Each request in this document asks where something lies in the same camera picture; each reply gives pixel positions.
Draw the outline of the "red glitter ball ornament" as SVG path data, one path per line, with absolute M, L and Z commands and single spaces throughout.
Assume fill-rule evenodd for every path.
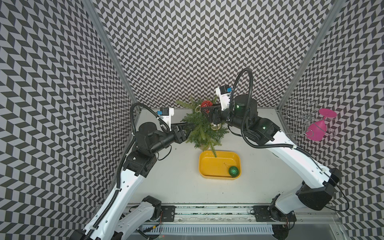
M 203 101 L 201 103 L 201 110 L 203 110 L 203 112 L 209 114 L 210 110 L 208 109 L 208 107 L 212 107 L 213 106 L 213 103 L 211 101 Z

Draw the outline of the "green glitter ball ornament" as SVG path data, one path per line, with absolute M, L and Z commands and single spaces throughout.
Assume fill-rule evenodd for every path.
M 229 174 L 232 178 L 236 178 L 240 175 L 240 170 L 236 166 L 231 166 L 229 168 Z

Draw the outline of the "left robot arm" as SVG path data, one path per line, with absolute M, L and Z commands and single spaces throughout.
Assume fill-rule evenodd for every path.
M 72 240 L 126 240 L 146 221 L 157 222 L 161 219 L 162 202 L 151 196 L 145 197 L 131 213 L 124 215 L 124 211 L 158 161 L 157 153 L 171 149 L 173 143 L 185 142 L 194 127 L 188 123 L 173 124 L 173 108 L 161 108 L 154 112 L 144 104 L 135 103 L 130 110 L 131 117 L 137 106 L 153 114 L 162 129 L 158 130 L 153 122 L 143 123 L 138 128 L 132 125 L 133 139 L 118 165 L 114 188 L 89 223 L 82 230 L 72 233 Z

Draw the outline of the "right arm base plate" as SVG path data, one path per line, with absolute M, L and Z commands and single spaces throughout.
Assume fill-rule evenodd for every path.
M 294 212 L 284 214 L 275 207 L 270 208 L 268 205 L 253 206 L 251 214 L 255 216 L 257 222 L 284 222 L 294 223 L 297 221 Z

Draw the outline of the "gold shiny ball ornament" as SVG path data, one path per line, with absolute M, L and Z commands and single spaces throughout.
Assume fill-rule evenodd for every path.
M 212 130 L 217 131 L 217 130 L 219 130 L 222 127 L 222 124 L 213 124 L 213 123 L 211 123 L 210 126 L 211 126 Z

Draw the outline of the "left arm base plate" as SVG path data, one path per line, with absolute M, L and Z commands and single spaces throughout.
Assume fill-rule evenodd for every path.
M 176 206 L 172 206 L 172 205 L 161 206 L 162 223 L 174 222 L 175 213 L 176 213 Z

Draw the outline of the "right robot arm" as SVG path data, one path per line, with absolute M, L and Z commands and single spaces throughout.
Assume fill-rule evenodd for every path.
M 302 178 L 298 187 L 273 198 L 266 209 L 270 220 L 289 221 L 294 211 L 302 208 L 327 208 L 340 189 L 341 171 L 320 164 L 294 144 L 278 125 L 259 117 L 257 101 L 252 97 L 253 86 L 253 71 L 245 68 L 237 75 L 233 87 L 224 85 L 216 89 L 218 104 L 201 104 L 200 111 L 213 125 L 225 123 L 239 129 L 239 136 L 247 145 L 272 152 Z

